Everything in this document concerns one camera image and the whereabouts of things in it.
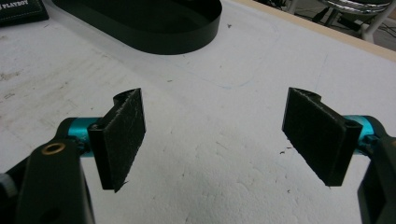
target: chair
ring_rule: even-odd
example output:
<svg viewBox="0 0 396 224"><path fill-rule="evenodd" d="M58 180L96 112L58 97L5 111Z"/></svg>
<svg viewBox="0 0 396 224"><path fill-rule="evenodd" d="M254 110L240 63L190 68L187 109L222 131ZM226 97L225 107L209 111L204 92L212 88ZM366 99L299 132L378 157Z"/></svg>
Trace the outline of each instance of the chair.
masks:
<svg viewBox="0 0 396 224"><path fill-rule="evenodd" d="M375 16L370 25L361 27L361 38L374 42L373 33L381 25L388 15L396 8L396 0L319 0L319 2L332 8L332 13L325 25L330 26L339 12L356 15ZM294 14L298 0L292 0L287 11Z"/></svg>

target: screw hole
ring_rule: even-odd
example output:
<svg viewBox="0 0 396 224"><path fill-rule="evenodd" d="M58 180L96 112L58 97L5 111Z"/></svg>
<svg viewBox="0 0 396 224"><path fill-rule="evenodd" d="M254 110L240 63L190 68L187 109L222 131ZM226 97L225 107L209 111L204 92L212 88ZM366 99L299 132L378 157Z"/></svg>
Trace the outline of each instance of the screw hole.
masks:
<svg viewBox="0 0 396 224"><path fill-rule="evenodd" d="M44 155L53 155L56 154L62 150L64 150L65 145L63 143L53 143L50 145L47 145L43 148L41 151Z"/></svg>
<svg viewBox="0 0 396 224"><path fill-rule="evenodd" d="M41 223L51 223L56 221L59 216L61 215L61 210L59 208L51 208L50 210L46 211L40 217Z"/></svg>

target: white surface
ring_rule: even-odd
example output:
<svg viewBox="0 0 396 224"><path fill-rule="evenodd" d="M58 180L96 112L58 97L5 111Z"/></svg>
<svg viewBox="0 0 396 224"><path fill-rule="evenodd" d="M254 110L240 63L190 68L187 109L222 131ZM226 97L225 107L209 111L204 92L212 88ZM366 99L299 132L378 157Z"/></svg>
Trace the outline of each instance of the white surface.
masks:
<svg viewBox="0 0 396 224"><path fill-rule="evenodd" d="M103 191L82 160L97 223L361 222L368 160L354 156L344 186L325 187L287 148L288 87L396 135L395 62L233 2L205 48L151 55L45 3L49 21L0 29L0 171L63 119L103 116L115 94L142 88L148 131L129 182Z"/></svg>

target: black oval tray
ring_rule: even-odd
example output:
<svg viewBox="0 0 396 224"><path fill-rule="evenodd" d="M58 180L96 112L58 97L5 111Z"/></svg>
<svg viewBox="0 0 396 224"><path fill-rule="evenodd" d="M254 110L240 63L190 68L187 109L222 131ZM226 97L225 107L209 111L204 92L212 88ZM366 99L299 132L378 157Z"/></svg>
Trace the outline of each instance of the black oval tray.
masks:
<svg viewBox="0 0 396 224"><path fill-rule="evenodd" d="M119 41L148 53L181 54L210 43L219 29L219 0L53 0Z"/></svg>

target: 3d printed part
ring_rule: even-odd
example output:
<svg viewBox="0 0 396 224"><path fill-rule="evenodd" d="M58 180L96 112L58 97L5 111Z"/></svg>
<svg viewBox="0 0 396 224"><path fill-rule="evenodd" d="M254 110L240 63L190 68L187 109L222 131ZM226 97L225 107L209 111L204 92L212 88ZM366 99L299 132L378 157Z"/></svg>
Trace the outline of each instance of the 3d printed part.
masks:
<svg viewBox="0 0 396 224"><path fill-rule="evenodd" d="M320 96L290 88L283 132L326 186L341 186L362 126L345 119Z"/></svg>
<svg viewBox="0 0 396 224"><path fill-rule="evenodd" d="M124 184L146 132L140 89L114 97L114 106L88 128L103 189Z"/></svg>

